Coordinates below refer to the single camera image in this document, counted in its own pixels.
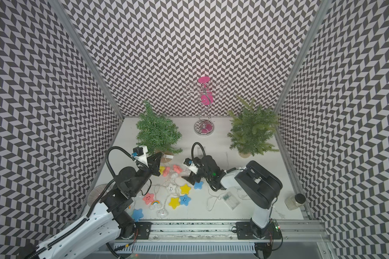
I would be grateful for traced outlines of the star cloud string light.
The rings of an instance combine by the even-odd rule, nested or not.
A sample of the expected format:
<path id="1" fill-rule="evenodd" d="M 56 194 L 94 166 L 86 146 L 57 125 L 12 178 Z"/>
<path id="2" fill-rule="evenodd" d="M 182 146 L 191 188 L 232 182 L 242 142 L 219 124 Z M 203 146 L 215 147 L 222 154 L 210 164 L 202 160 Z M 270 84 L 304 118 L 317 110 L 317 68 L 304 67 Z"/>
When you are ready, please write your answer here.
<path id="1" fill-rule="evenodd" d="M 146 204 L 143 197 L 138 195 L 126 211 L 131 215 L 134 210 L 141 210 L 143 220 L 160 219 L 161 217 L 157 215 L 157 211 L 160 209 L 166 210 L 165 220 L 203 220 L 211 218 L 211 212 L 207 210 L 207 200 L 210 196 L 206 181 L 202 180 L 202 187 L 198 189 L 182 178 L 190 174 L 190 170 L 183 165 L 188 157 L 188 154 L 175 155 L 169 163 L 164 164 L 165 167 L 171 169 L 168 176 L 151 177 L 152 186 L 149 194 L 153 195 L 153 200 L 158 201 L 158 204 L 153 206 Z M 188 194 L 190 201 L 173 208 L 170 206 L 171 199 L 179 200 L 184 195 L 181 190 L 184 185 L 190 187 Z"/>

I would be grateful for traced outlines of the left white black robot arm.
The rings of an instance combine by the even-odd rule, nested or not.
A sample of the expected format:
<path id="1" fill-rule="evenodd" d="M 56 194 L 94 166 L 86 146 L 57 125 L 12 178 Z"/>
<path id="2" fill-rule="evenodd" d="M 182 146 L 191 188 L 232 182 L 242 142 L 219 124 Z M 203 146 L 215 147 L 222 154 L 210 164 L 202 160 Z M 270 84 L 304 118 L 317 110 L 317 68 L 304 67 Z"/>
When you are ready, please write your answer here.
<path id="1" fill-rule="evenodd" d="M 115 173 L 109 155 L 118 150 L 131 159 L 136 167 L 124 167 Z M 102 245 L 123 236 L 135 238 L 135 220 L 126 212 L 134 197 L 150 178 L 159 176 L 163 154 L 148 155 L 146 146 L 128 153 L 119 146 L 108 149 L 105 163 L 112 180 L 92 203 L 88 212 L 55 236 L 37 246 L 28 244 L 18 250 L 19 259 L 83 259 Z"/>

